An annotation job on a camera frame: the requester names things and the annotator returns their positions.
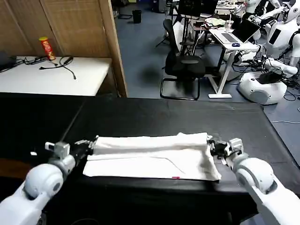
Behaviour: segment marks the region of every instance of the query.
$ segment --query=black chair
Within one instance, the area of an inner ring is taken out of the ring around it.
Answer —
[[[160,87],[160,96],[162,98],[169,99],[181,99],[181,100],[198,100],[200,96],[200,78],[205,76],[205,65],[202,59],[198,56],[177,56],[179,49],[176,45],[175,34],[173,30],[172,21],[169,19],[163,22],[165,30],[169,34],[171,51],[169,52],[165,60],[165,73],[175,76],[177,78],[163,78]],[[182,43],[181,45],[193,45],[194,43]],[[175,82],[189,82],[193,83],[195,79],[198,79],[198,90],[196,98],[183,98],[183,97],[171,97],[163,95],[163,88],[165,81]]]

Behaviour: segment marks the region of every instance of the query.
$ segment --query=red can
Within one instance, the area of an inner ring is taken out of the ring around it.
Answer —
[[[54,53],[53,53],[53,50],[52,50],[52,47],[49,43],[48,38],[47,37],[40,37],[39,40],[42,43],[42,47],[43,47],[44,51],[46,52],[48,59],[49,60],[54,60],[55,56],[54,56]]]

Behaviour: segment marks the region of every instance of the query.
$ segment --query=wooden partition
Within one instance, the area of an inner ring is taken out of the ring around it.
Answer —
[[[127,96],[110,0],[0,0],[0,21],[0,50],[11,55],[44,55],[38,39],[47,36],[57,56],[112,58]]]

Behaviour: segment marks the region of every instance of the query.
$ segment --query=black tablecloth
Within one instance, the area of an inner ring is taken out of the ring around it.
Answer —
[[[300,171],[297,164],[259,105],[132,98],[22,96],[26,98],[2,98],[4,125],[0,139],[5,148],[0,157],[32,162],[32,157],[28,156],[30,151],[35,149],[41,152],[45,141],[56,142],[60,139],[72,143],[81,139],[91,140],[96,135],[127,137],[208,132],[225,141],[241,138],[246,153],[269,162],[281,182],[300,195]],[[33,164],[45,159],[46,155],[39,152],[39,160],[35,159]],[[89,178],[82,175],[84,164],[81,164],[50,202],[47,210],[53,217],[60,218],[60,221],[67,214],[77,218],[93,214],[102,219],[112,219],[115,217],[114,213],[120,215],[128,209],[143,212],[144,215],[150,215],[155,209],[156,213],[161,212],[165,216],[180,213],[189,218],[192,215],[197,217],[201,211],[214,219],[218,218],[214,215],[228,211],[232,215],[238,215],[237,220],[254,213],[254,202],[237,184],[234,174],[217,159],[215,163],[222,175],[219,183],[197,180]]]
[[[111,137],[165,136],[208,132],[228,141],[241,138],[244,150],[252,157],[267,161],[281,182],[300,194],[300,171],[288,149],[263,113],[252,103],[165,101],[133,98],[90,98],[66,136],[67,142],[92,140],[96,135]],[[213,193],[245,193],[230,169],[215,159],[222,175]],[[159,188],[176,192],[206,191],[205,181],[127,178],[88,178],[85,183],[118,187]]]

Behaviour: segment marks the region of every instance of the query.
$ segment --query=computer mouse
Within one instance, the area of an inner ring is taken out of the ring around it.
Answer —
[[[233,47],[240,47],[240,44],[239,43],[233,43],[232,46]]]

